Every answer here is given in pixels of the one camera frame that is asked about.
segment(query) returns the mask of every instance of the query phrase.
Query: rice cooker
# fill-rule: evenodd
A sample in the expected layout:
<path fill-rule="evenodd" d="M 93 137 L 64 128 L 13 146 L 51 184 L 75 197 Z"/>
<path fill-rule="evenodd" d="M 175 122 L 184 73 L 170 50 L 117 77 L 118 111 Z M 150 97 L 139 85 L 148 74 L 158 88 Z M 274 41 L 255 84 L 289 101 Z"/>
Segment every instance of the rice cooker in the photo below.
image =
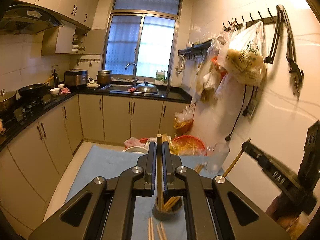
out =
<path fill-rule="evenodd" d="M 86 85 L 87 80 L 87 70 L 75 68 L 64 72 L 64 83 L 66 87 L 80 87 Z"/>

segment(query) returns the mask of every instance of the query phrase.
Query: black frying pan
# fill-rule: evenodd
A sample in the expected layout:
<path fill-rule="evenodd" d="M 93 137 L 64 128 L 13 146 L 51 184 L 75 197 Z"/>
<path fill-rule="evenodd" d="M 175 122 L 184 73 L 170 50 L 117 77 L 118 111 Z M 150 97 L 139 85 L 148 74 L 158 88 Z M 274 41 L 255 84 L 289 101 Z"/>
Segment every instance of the black frying pan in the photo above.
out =
<path fill-rule="evenodd" d="M 20 96 L 29 98 L 43 97 L 48 92 L 48 86 L 46 84 L 33 84 L 18 89 Z"/>

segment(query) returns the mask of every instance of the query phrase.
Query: window pane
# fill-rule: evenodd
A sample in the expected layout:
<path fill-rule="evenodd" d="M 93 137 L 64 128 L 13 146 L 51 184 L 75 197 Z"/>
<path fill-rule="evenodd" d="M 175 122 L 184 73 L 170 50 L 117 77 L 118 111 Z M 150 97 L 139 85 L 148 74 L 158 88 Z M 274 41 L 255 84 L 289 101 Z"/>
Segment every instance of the window pane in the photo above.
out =
<path fill-rule="evenodd" d="M 116 0 L 114 9 L 135 9 L 178 14 L 180 0 Z"/>
<path fill-rule="evenodd" d="M 140 23 L 141 16 L 115 15 L 112 17 L 107 46 L 106 70 L 112 70 L 113 74 L 132 75 L 132 65 L 127 70 L 124 68 L 129 62 L 134 62 Z"/>
<path fill-rule="evenodd" d="M 144 18 L 137 76 L 155 78 L 157 69 L 168 69 L 174 25 L 175 20 L 171 19 L 152 16 Z"/>

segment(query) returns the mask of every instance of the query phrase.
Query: range hood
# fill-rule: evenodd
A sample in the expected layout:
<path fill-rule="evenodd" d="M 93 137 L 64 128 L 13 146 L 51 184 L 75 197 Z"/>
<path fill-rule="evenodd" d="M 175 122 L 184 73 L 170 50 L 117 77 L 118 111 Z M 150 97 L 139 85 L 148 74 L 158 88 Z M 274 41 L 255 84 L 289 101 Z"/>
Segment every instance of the range hood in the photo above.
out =
<path fill-rule="evenodd" d="M 0 21 L 0 34 L 36 34 L 61 25 L 49 12 L 25 4 L 8 8 Z"/>

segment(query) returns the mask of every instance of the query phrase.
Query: silver bolt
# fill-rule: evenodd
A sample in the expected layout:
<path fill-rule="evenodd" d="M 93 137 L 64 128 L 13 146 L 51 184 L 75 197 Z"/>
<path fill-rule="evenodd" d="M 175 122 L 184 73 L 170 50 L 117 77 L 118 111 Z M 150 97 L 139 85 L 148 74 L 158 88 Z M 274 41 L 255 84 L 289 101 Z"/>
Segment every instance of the silver bolt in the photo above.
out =
<path fill-rule="evenodd" d="M 186 168 L 185 166 L 179 166 L 179 167 L 177 168 L 177 171 L 178 171 L 179 173 L 184 173 L 184 172 L 187 171 L 187 168 Z"/>
<path fill-rule="evenodd" d="M 101 184 L 104 182 L 104 178 L 103 177 L 96 177 L 96 178 L 94 178 L 93 182 L 95 184 Z"/>
<path fill-rule="evenodd" d="M 142 168 L 139 166 L 135 166 L 131 170 L 133 173 L 140 173 L 142 171 Z"/>
<path fill-rule="evenodd" d="M 217 176 L 214 179 L 219 184 L 224 183 L 226 181 L 226 179 L 223 176 Z"/>

